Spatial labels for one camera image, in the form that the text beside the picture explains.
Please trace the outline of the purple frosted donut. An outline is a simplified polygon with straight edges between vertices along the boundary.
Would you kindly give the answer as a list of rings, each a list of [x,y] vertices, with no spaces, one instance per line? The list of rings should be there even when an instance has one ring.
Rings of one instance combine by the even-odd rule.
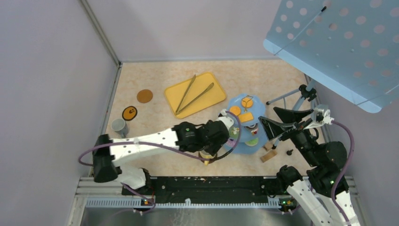
[[[235,141],[235,140],[228,140],[228,141],[226,142],[225,145],[226,145],[227,147],[231,148],[231,147],[234,147],[235,144],[236,144],[236,141]]]

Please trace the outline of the yellow cup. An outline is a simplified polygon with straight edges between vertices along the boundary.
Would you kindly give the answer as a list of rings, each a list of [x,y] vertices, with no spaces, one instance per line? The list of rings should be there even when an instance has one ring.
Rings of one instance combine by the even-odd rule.
[[[205,166],[210,164],[210,160],[213,159],[213,156],[206,153],[205,151],[200,151],[199,152],[199,157],[202,158],[202,162],[204,163]]]

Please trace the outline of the dark brown round coaster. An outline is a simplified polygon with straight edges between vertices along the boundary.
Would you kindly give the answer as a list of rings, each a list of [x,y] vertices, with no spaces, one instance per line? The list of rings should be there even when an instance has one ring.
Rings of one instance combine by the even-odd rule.
[[[212,164],[212,163],[215,161],[214,159],[215,159],[216,157],[217,157],[217,154],[215,154],[215,155],[213,156],[213,159],[210,160],[210,164]]]

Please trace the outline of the round orange biscuit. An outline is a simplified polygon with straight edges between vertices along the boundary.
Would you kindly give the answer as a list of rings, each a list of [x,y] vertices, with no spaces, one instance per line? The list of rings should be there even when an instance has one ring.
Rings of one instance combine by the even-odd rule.
[[[233,113],[236,116],[239,116],[241,114],[241,108],[239,106],[231,106],[229,109],[229,112]]]
[[[251,108],[253,106],[253,98],[252,97],[245,97],[241,100],[241,105],[244,108]]]

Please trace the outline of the square orange biscuit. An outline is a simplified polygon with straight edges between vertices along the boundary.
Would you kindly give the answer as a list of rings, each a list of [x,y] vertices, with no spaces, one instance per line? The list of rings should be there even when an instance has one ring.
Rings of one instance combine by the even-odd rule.
[[[246,113],[240,114],[240,115],[238,115],[238,118],[241,123],[249,122],[254,119],[251,112],[246,112]]]

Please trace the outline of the green frosted donut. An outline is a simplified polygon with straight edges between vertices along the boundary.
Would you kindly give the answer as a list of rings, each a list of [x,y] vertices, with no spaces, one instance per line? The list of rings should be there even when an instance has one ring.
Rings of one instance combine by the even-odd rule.
[[[247,146],[253,147],[253,146],[256,146],[258,144],[258,142],[259,142],[259,139],[255,138],[255,139],[245,142],[244,144]]]

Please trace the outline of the light brown round coaster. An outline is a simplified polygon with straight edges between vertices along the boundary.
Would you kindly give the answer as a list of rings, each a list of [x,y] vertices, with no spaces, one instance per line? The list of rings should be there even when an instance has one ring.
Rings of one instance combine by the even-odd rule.
[[[143,89],[137,93],[136,98],[140,103],[148,103],[153,99],[153,92],[149,89]]]

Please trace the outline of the black yellow round coaster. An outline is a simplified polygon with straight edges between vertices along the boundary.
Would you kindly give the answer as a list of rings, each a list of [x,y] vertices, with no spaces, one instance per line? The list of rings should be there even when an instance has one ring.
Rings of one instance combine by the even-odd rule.
[[[126,107],[122,112],[122,119],[125,121],[131,121],[137,116],[137,108],[134,106]]]

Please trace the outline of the grey mug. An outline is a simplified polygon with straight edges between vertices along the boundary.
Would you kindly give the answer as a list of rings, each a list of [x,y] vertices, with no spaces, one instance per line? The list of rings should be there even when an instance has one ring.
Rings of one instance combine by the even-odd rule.
[[[128,125],[123,118],[117,118],[111,122],[111,129],[121,138],[126,138],[129,132]]]

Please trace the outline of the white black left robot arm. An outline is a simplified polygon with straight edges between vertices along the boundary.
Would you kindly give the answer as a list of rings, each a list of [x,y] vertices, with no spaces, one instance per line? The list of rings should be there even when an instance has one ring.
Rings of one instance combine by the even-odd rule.
[[[229,129],[233,125],[233,119],[223,116],[201,125],[184,121],[164,131],[141,137],[110,139],[107,134],[101,135],[92,152],[94,181],[118,181],[139,194],[146,194],[151,188],[148,172],[143,168],[126,169],[126,163],[166,151],[190,158],[194,157],[195,152],[214,157],[228,141]]]

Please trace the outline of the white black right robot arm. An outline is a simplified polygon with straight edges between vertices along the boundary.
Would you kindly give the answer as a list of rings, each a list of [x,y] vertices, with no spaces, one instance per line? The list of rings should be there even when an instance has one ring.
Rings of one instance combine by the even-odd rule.
[[[359,226],[344,178],[354,151],[349,129],[331,117],[327,105],[306,111],[274,107],[274,111],[280,122],[264,116],[258,118],[267,137],[290,140],[312,169],[307,171],[306,182],[296,168],[282,166],[270,188],[272,194],[290,195],[316,226]],[[349,151],[339,141],[317,142],[310,130],[325,124],[339,125],[348,133],[351,139]]]

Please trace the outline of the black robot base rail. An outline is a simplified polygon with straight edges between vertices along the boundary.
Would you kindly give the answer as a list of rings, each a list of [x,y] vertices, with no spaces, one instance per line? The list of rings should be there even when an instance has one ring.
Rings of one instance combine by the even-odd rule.
[[[136,190],[155,199],[157,204],[250,204],[267,203],[287,195],[276,177],[153,177]]]

